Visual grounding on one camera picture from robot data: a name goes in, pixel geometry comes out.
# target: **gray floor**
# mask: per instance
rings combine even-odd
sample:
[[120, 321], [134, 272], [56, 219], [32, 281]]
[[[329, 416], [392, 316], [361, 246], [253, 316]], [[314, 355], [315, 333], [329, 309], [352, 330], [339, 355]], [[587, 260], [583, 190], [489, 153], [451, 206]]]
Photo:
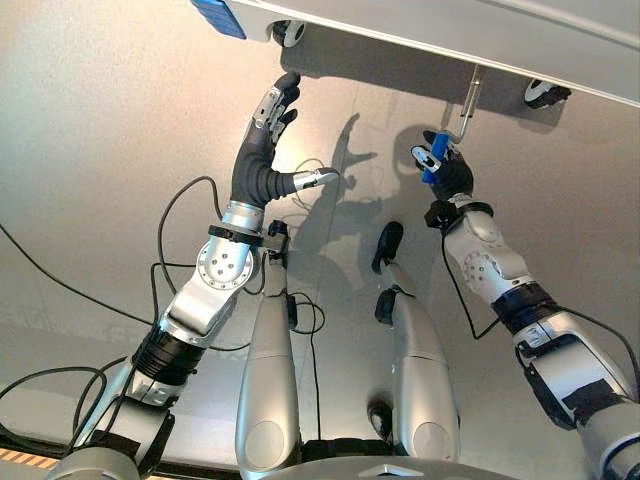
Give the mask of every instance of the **gray floor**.
[[[291, 287], [327, 312], [317, 337], [323, 435], [375, 435], [365, 407], [389, 390], [391, 335], [373, 319], [379, 285], [369, 259], [381, 228], [397, 219], [406, 226], [399, 262], [422, 287], [450, 361], [461, 461], [523, 479], [588, 478], [576, 435], [546, 419], [509, 335], [471, 339], [437, 234], [422, 219], [433, 198], [408, 150], [425, 127], [455, 125], [468, 65], [320, 28], [281, 58], [273, 43], [217, 34], [182, 0], [11, 1], [0, 15], [0, 221], [60, 278], [151, 317], [148, 265], [166, 202], [202, 174], [228, 198], [247, 119], [283, 66], [306, 76], [275, 166], [330, 165], [343, 175], [267, 211], [294, 232]], [[637, 346], [638, 111], [575, 92], [564, 107], [531, 112], [520, 102], [526, 79], [491, 72], [488, 80], [462, 146], [476, 196], [494, 206], [507, 241], [547, 290]], [[167, 257], [192, 261], [210, 219], [204, 187], [185, 196], [167, 223]], [[52, 284], [4, 237], [0, 265], [4, 384], [51, 366], [106, 363], [145, 334]], [[478, 325], [489, 323], [488, 307], [466, 296]], [[246, 341], [256, 309], [241, 296], [218, 343]], [[587, 328], [629, 373], [616, 341]], [[307, 340], [293, 338], [302, 435], [311, 439]], [[174, 409], [168, 459], [233, 464], [243, 362], [243, 352], [205, 355]], [[82, 382], [27, 385], [3, 400], [0, 418], [62, 438]]]

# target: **blue object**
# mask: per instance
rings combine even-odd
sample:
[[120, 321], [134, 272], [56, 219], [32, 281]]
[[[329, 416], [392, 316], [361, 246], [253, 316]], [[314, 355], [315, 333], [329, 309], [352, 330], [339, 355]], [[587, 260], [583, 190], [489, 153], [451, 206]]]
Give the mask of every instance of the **blue object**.
[[227, 5], [220, 0], [191, 0], [213, 28], [223, 35], [246, 40], [247, 36]]
[[[436, 133], [436, 138], [431, 145], [431, 154], [442, 162], [444, 160], [444, 154], [447, 151], [447, 145], [449, 145], [449, 134], [443, 132]], [[425, 168], [422, 172], [422, 181], [426, 184], [433, 185], [436, 183], [436, 177]]]
[[436, 133], [436, 138], [433, 141], [433, 145], [431, 145], [431, 154], [442, 161], [447, 151], [447, 145], [449, 145], [449, 134], [442, 132]]

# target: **wire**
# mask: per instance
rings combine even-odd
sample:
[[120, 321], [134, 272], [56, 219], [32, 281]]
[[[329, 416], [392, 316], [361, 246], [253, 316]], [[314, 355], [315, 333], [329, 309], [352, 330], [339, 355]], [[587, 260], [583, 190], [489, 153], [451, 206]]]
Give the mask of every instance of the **wire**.
[[251, 290], [249, 290], [247, 287], [244, 287], [243, 290], [248, 293], [249, 295], [259, 295], [262, 293], [262, 290], [264, 290], [264, 282], [265, 282], [265, 271], [264, 271], [264, 263], [265, 260], [267, 259], [267, 254], [268, 252], [265, 250], [262, 253], [262, 259], [260, 260], [260, 288], [258, 288], [258, 290], [256, 290], [255, 292], [252, 292]]
[[467, 322], [469, 323], [469, 328], [471, 328], [471, 335], [473, 335], [473, 339], [474, 340], [480, 340], [482, 337], [484, 337], [487, 333], [489, 333], [491, 330], [493, 330], [493, 328], [500, 323], [500, 321], [502, 319], [500, 318], [496, 318], [493, 322], [491, 322], [491, 324], [485, 328], [482, 332], [480, 332], [480, 334], [476, 334], [476, 328], [473, 324], [473, 320], [471, 319], [471, 314], [469, 313], [469, 309], [467, 308], [467, 304], [464, 301], [464, 298], [462, 297], [462, 292], [460, 291], [460, 287], [458, 286], [458, 282], [456, 281], [455, 277], [453, 276], [453, 272], [451, 271], [451, 267], [449, 266], [449, 260], [447, 260], [447, 252], [446, 249], [444, 248], [444, 239], [445, 239], [445, 234], [443, 232], [442, 235], [442, 242], [440, 243], [440, 250], [442, 252], [442, 259], [444, 260], [444, 266], [447, 268], [447, 272], [449, 272], [449, 277], [451, 278], [451, 281], [453, 282], [453, 286], [456, 289], [456, 293], [458, 294], [458, 299], [460, 300], [460, 304], [462, 305], [462, 308], [464, 309], [464, 313], [467, 317]]
[[0, 223], [0, 230], [2, 230], [2, 233], [4, 233], [7, 238], [11, 241], [11, 243], [13, 243], [13, 245], [20, 251], [20, 253], [22, 253], [22, 255], [24, 255], [24, 257], [29, 260], [29, 262], [36, 267], [36, 269], [38, 269], [40, 271], [40, 273], [42, 273], [45, 277], [49, 278], [50, 280], [52, 280], [53, 282], [57, 283], [58, 285], [60, 285], [63, 288], [66, 288], [67, 290], [75, 293], [76, 295], [79, 295], [97, 305], [100, 305], [101, 307], [106, 308], [107, 310], [111, 310], [112, 312], [118, 313], [120, 315], [123, 315], [127, 318], [130, 318], [131, 320], [135, 320], [136, 322], [140, 322], [140, 323], [144, 323], [146, 325], [151, 325], [151, 323], [148, 320], [145, 320], [143, 318], [137, 317], [135, 315], [132, 315], [130, 313], [125, 312], [124, 310], [121, 310], [118, 307], [114, 307], [112, 305], [109, 305], [108, 303], [103, 302], [102, 300], [98, 300], [95, 297], [92, 297], [91, 295], [88, 295], [80, 290], [78, 290], [77, 288], [74, 288], [70, 285], [68, 285], [67, 283], [63, 282], [62, 280], [60, 280], [58, 277], [56, 277], [55, 275], [53, 275], [52, 273], [48, 272], [47, 270], [45, 270], [43, 267], [41, 267], [38, 262], [36, 262], [31, 255], [29, 255], [21, 246], [20, 244], [11, 236], [11, 234], [7, 231], [6, 228], [4, 228], [4, 226]]
[[567, 307], [563, 307], [561, 305], [558, 305], [558, 307], [560, 310], [564, 310], [567, 313], [571, 313], [573, 315], [577, 315], [578, 317], [593, 323], [594, 325], [597, 325], [600, 328], [603, 328], [604, 330], [606, 330], [607, 332], [615, 335], [618, 340], [620, 340], [620, 342], [622, 342], [622, 344], [624, 345], [624, 348], [627, 350], [627, 353], [629, 354], [629, 360], [631, 361], [631, 367], [633, 368], [633, 376], [635, 377], [635, 381], [636, 381], [636, 391], [637, 391], [637, 395], [638, 395], [638, 399], [640, 399], [640, 368], [638, 367], [638, 361], [636, 360], [636, 355], [635, 352], [633, 351], [633, 347], [631, 346], [631, 343], [629, 343], [629, 340], [626, 339], [626, 337], [624, 335], [622, 335], [620, 332], [618, 332], [616, 329], [614, 329], [613, 327], [610, 327], [609, 325], [607, 325], [606, 323], [603, 323], [599, 320], [596, 320], [593, 317], [590, 317], [589, 315], [585, 315], [582, 312], [579, 312], [577, 310], [573, 310], [571, 308], [567, 308]]
[[[22, 385], [23, 383], [25, 383], [25, 382], [27, 382], [29, 380], [32, 380], [34, 378], [38, 378], [38, 377], [42, 377], [42, 376], [46, 376], [46, 375], [53, 375], [53, 374], [56, 374], [56, 373], [68, 373], [68, 372], [91, 372], [91, 373], [94, 374], [94, 377], [92, 377], [92, 381], [96, 377], [100, 378], [100, 381], [102, 382], [101, 385], [100, 385], [100, 390], [99, 390], [98, 395], [94, 399], [94, 401], [91, 404], [91, 407], [89, 408], [89, 411], [88, 411], [88, 414], [89, 413], [93, 413], [95, 408], [98, 406], [98, 402], [100, 401], [100, 398], [104, 394], [104, 391], [105, 391], [105, 389], [107, 387], [107, 377], [104, 374], [104, 372], [101, 371], [100, 369], [93, 368], [93, 367], [74, 366], [74, 367], [50, 368], [50, 369], [47, 369], [47, 370], [41, 370], [39, 372], [32, 373], [30, 375], [26, 375], [26, 376], [16, 380], [11, 385], [9, 385], [4, 390], [2, 390], [2, 392], [0, 392], [0, 399], [5, 397], [14, 388], [16, 388], [16, 387]], [[9, 438], [11, 441], [13, 441], [14, 443], [16, 443], [16, 444], [18, 444], [18, 445], [20, 445], [20, 446], [22, 446], [24, 448], [28, 448], [30, 450], [42, 452], [42, 453], [45, 453], [47, 455], [60, 456], [61, 454], [64, 454], [64, 452], [67, 451], [66, 447], [64, 449], [58, 449], [58, 448], [52, 448], [52, 447], [38, 445], [38, 444], [32, 442], [31, 440], [26, 439], [22, 435], [18, 435], [17, 433], [12, 432], [6, 426], [4, 426], [2, 423], [0, 423], [0, 433], [2, 433], [7, 438]], [[76, 432], [74, 432], [74, 435], [73, 435], [74, 438], [72, 439], [72, 442], [75, 441], [75, 438], [77, 438], [78, 434], [79, 434], [79, 429], [76, 429]]]
[[218, 203], [218, 187], [216, 186], [216, 182], [213, 178], [207, 175], [202, 175], [200, 177], [196, 177], [193, 180], [191, 180], [184, 187], [178, 190], [178, 192], [173, 197], [171, 197], [171, 200], [169, 200], [169, 203], [167, 204], [167, 206], [164, 209], [164, 212], [162, 213], [162, 217], [160, 218], [160, 223], [158, 224], [158, 235], [157, 235], [158, 259], [160, 260], [162, 273], [164, 275], [165, 280], [167, 281], [167, 285], [169, 285], [169, 289], [174, 295], [177, 293], [177, 290], [175, 285], [173, 284], [173, 281], [171, 280], [169, 271], [167, 270], [166, 262], [164, 260], [164, 251], [162, 248], [162, 234], [164, 230], [164, 222], [167, 220], [167, 215], [169, 215], [169, 212], [173, 208], [173, 205], [178, 201], [178, 199], [182, 196], [182, 194], [184, 194], [187, 190], [189, 190], [191, 187], [193, 187], [197, 183], [204, 182], [204, 181], [209, 182], [211, 184], [211, 190], [213, 194], [213, 207], [215, 208], [218, 220], [222, 221], [222, 213], [220, 212], [220, 205]]
[[[291, 295], [304, 295], [305, 297], [307, 297], [307, 295], [306, 295], [306, 294], [304, 294], [304, 293], [302, 293], [302, 292], [294, 292], [294, 293], [292, 293]], [[322, 308], [320, 308], [320, 307], [319, 307], [318, 305], [316, 305], [315, 303], [313, 303], [313, 302], [309, 302], [309, 301], [307, 301], [307, 302], [296, 302], [296, 305], [297, 305], [297, 306], [299, 306], [299, 307], [300, 307], [300, 306], [303, 306], [303, 305], [309, 305], [311, 308], [313, 308], [313, 309], [315, 309], [315, 310], [318, 310], [318, 312], [320, 312], [320, 314], [322, 315], [322, 323], [320, 324], [320, 326], [319, 326], [318, 328], [314, 328], [314, 329], [312, 329], [312, 330], [308, 330], [308, 331], [305, 331], [305, 330], [298, 330], [297, 328], [292, 329], [291, 331], [292, 331], [293, 333], [297, 333], [297, 334], [299, 334], [299, 335], [311, 335], [312, 333], [313, 333], [313, 334], [318, 333], [320, 330], [322, 330], [322, 329], [324, 328], [324, 324], [326, 323], [326, 316], [325, 316], [325, 314], [324, 314], [324, 310], [323, 310]]]
[[[291, 295], [302, 295], [303, 297], [305, 297], [307, 299], [307, 301], [311, 305], [315, 305], [313, 303], [313, 301], [311, 300], [311, 298], [309, 297], [309, 295], [307, 295], [304, 292], [294, 292]], [[309, 334], [309, 344], [311, 345], [311, 358], [312, 358], [312, 361], [313, 361], [313, 382], [315, 383], [315, 387], [316, 387], [316, 425], [317, 425], [317, 429], [318, 429], [318, 440], [322, 440], [322, 429], [321, 429], [321, 421], [320, 421], [320, 387], [318, 385], [318, 362], [316, 360], [316, 346], [313, 343], [313, 336], [320, 329], [316, 330], [316, 320], [317, 320], [316, 319], [316, 309], [312, 308], [312, 312], [313, 312], [313, 325], [311, 327], [311, 331], [308, 332], [308, 334]]]
[[[489, 333], [493, 327], [495, 327], [498, 323], [501, 322], [501, 318], [497, 318], [495, 319], [487, 328], [485, 328], [482, 332], [480, 332], [480, 334], [476, 334], [476, 330], [475, 327], [473, 325], [473, 321], [471, 320], [471, 315], [469, 314], [469, 309], [467, 308], [467, 305], [464, 301], [464, 298], [462, 297], [462, 293], [460, 292], [460, 287], [458, 286], [458, 282], [456, 282], [456, 279], [453, 276], [453, 272], [451, 271], [451, 267], [449, 266], [449, 261], [447, 260], [447, 255], [446, 255], [446, 250], [445, 250], [445, 245], [444, 245], [444, 239], [445, 239], [445, 235], [442, 235], [442, 242], [440, 244], [441, 247], [441, 251], [442, 251], [442, 259], [444, 260], [444, 265], [447, 268], [447, 272], [449, 272], [449, 276], [451, 277], [451, 281], [453, 282], [453, 286], [456, 289], [456, 293], [458, 294], [458, 298], [460, 299], [460, 303], [462, 304], [462, 308], [464, 309], [464, 313], [467, 316], [467, 322], [469, 322], [469, 327], [471, 328], [471, 334], [473, 335], [473, 338], [475, 340], [479, 340], [482, 337], [484, 337], [487, 333]], [[626, 339], [626, 337], [624, 335], [622, 335], [620, 332], [618, 332], [617, 330], [615, 330], [613, 327], [610, 327], [609, 325], [607, 325], [606, 323], [603, 323], [599, 320], [596, 320], [593, 317], [590, 317], [588, 315], [585, 315], [582, 312], [579, 312], [577, 310], [573, 310], [571, 308], [568, 307], [563, 307], [561, 305], [558, 305], [556, 308], [558, 308], [559, 310], [564, 310], [565, 312], [571, 313], [573, 315], [576, 315], [588, 322], [593, 323], [594, 325], [597, 325], [600, 328], [603, 328], [604, 330], [608, 331], [609, 333], [615, 335], [618, 340], [620, 340], [620, 342], [622, 342], [622, 344], [624, 345], [624, 348], [627, 350], [627, 354], [629, 355], [629, 360], [631, 361], [631, 367], [633, 368], [633, 376], [634, 376], [634, 380], [636, 383], [636, 392], [637, 392], [637, 396], [640, 399], [640, 366], [638, 365], [638, 361], [636, 359], [636, 355], [635, 352], [633, 351], [633, 347], [631, 346], [631, 343], [629, 343], [629, 340]], [[520, 356], [520, 352], [516, 349], [516, 358], [518, 359], [518, 362], [520, 363], [521, 366], [523, 366], [524, 368], [524, 363], [522, 361], [522, 357]]]
[[[124, 362], [127, 359], [127, 357], [120, 357], [116, 360], [113, 360], [112, 362], [107, 363], [104, 367], [100, 368], [100, 371], [102, 373], [106, 372], [107, 370], [109, 370], [111, 367], [118, 365], [119, 363]], [[98, 373], [96, 373], [91, 380], [89, 380], [89, 383], [87, 383], [87, 385], [84, 387], [84, 390], [82, 391], [82, 394], [80, 395], [80, 398], [78, 399], [78, 403], [76, 404], [76, 411], [73, 414], [73, 427], [72, 427], [72, 433], [75, 434], [78, 430], [82, 430], [87, 422], [87, 420], [89, 419], [89, 417], [91, 417], [91, 414], [93, 413], [93, 411], [89, 410], [87, 411], [86, 415], [84, 416], [83, 422], [82, 424], [80, 424], [80, 414], [82, 413], [82, 407], [84, 406], [84, 401], [87, 398], [87, 395], [89, 394], [89, 390], [91, 389], [91, 387], [93, 386], [94, 382], [100, 378], [100, 375]]]

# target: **robotic arm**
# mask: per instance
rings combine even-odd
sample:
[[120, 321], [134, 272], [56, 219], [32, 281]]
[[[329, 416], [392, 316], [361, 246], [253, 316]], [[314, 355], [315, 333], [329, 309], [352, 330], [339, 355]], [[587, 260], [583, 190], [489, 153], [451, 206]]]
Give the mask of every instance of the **robotic arm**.
[[427, 225], [441, 230], [469, 288], [513, 335], [545, 413], [561, 428], [577, 429], [597, 475], [639, 478], [637, 389], [505, 243], [493, 209], [472, 198], [473, 175], [448, 135], [425, 132], [425, 140], [427, 146], [412, 154], [437, 198], [425, 215]]
[[124, 480], [144, 476], [160, 461], [174, 424], [169, 408], [231, 314], [236, 295], [257, 272], [255, 250], [286, 249], [286, 228], [262, 234], [267, 203], [338, 177], [331, 168], [295, 174], [271, 168], [278, 140], [297, 116], [286, 110], [300, 95], [299, 82], [297, 73], [285, 74], [260, 102], [236, 158], [222, 225], [209, 228], [193, 276], [110, 380], [72, 451], [48, 479], [82, 472], [82, 478], [106, 474]]

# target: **orange stripe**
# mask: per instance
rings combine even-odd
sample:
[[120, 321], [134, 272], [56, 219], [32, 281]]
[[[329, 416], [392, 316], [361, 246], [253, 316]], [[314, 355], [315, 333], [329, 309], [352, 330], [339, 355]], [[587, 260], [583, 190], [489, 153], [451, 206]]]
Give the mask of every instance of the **orange stripe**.
[[42, 460], [44, 460], [44, 457], [39, 457], [39, 456], [35, 455], [31, 460], [29, 460], [27, 462], [27, 465], [30, 465], [30, 466], [33, 467], [37, 463], [40, 463]]
[[26, 462], [29, 458], [33, 457], [30, 453], [23, 453], [18, 458], [13, 460], [13, 463], [22, 463]]
[[58, 463], [58, 461], [55, 458], [47, 458], [44, 462], [38, 465], [38, 468], [51, 468], [56, 463]]
[[18, 455], [20, 455], [20, 452], [13, 452], [10, 451], [9, 453], [7, 453], [4, 457], [2, 457], [3, 460], [6, 460], [7, 462], [10, 462], [12, 459], [14, 459], [15, 457], [17, 457]]

